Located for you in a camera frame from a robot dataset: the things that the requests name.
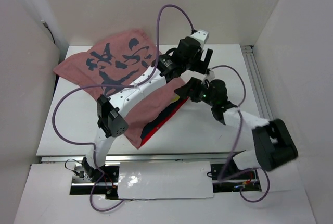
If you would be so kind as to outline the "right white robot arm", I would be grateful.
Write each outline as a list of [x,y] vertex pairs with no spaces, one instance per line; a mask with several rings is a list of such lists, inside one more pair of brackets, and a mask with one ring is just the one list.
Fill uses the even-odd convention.
[[246,141],[253,142],[251,150],[232,155],[233,162],[227,165],[232,178],[239,178],[250,168],[272,171],[298,158],[298,150],[285,123],[281,119],[267,120],[240,110],[228,99],[224,81],[202,82],[191,78],[176,89],[175,94],[192,102],[208,104],[215,120],[226,126],[241,127],[237,137],[243,134]]

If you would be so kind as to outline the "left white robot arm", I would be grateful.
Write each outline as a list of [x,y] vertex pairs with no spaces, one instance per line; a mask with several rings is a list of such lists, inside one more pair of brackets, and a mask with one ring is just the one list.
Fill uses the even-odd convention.
[[114,142],[129,127],[125,116],[149,94],[179,78],[185,71],[191,70],[205,74],[212,51],[208,50],[201,60],[203,47],[209,37],[199,30],[179,41],[178,47],[160,55],[141,77],[132,82],[130,88],[111,97],[101,95],[97,99],[98,130],[93,148],[82,160],[84,175],[91,182],[104,176],[103,166]]

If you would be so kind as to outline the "red patterned pillowcase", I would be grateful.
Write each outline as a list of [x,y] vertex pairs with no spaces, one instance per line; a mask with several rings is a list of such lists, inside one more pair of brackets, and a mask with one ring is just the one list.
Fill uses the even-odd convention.
[[[83,87],[93,99],[101,94],[113,95],[120,86],[139,78],[156,58],[156,46],[142,29],[114,34],[89,50],[71,55],[54,68],[60,77]],[[126,116],[126,138],[135,148],[143,146],[185,103],[172,103],[174,90],[183,86],[176,78],[151,93]]]

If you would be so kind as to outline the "cream pillow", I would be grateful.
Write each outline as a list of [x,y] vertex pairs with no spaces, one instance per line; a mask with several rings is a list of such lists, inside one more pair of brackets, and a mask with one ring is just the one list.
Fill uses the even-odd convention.
[[178,95],[175,95],[175,96],[172,98],[171,102],[174,103],[174,102],[178,101],[179,99],[180,99],[180,97],[179,97]]

